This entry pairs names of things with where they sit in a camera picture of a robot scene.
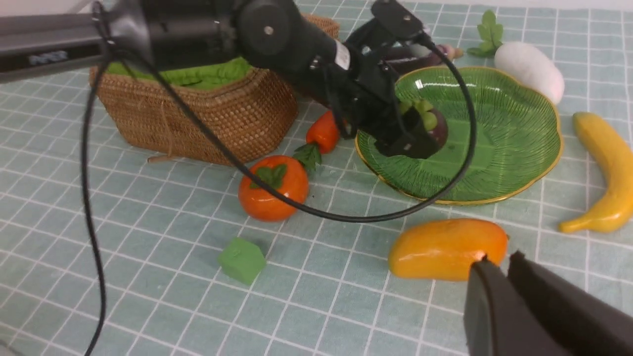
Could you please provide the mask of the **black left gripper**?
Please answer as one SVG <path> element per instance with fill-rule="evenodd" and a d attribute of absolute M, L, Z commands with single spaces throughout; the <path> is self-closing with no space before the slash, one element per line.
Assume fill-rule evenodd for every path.
<path fill-rule="evenodd" d="M 377 20 L 369 20 L 345 40 L 350 52 L 346 88 L 351 101 L 346 108 L 358 130 L 373 137 L 380 155 L 427 159 L 441 145 L 413 104 L 404 104 L 396 96 L 400 76 L 384 60 L 395 42 Z"/>

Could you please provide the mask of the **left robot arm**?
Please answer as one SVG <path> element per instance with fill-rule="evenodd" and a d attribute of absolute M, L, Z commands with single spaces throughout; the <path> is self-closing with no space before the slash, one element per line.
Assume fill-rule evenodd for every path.
<path fill-rule="evenodd" d="M 384 156 L 426 159 L 446 142 L 396 97 L 395 43 L 437 51 L 423 23 L 395 0 L 345 42 L 303 16 L 293 0 L 120 0 L 110 10 L 4 17 L 1 82 L 58 74 L 107 56 L 136 70 L 165 72 L 242 58 L 271 70 L 330 108 L 342 136 L 371 135 Z"/>

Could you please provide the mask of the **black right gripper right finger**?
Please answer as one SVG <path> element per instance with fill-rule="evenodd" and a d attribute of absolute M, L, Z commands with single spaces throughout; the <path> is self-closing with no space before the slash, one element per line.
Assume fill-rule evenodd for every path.
<path fill-rule="evenodd" d="M 631 356 L 632 318 L 515 252 L 508 279 L 547 333 L 573 356 Z"/>

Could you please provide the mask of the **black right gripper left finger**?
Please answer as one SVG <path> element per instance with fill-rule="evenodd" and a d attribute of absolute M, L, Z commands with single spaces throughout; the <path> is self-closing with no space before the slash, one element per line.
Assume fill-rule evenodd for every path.
<path fill-rule="evenodd" d="M 471 356 L 567 356 L 487 257 L 470 267 L 463 324 Z"/>

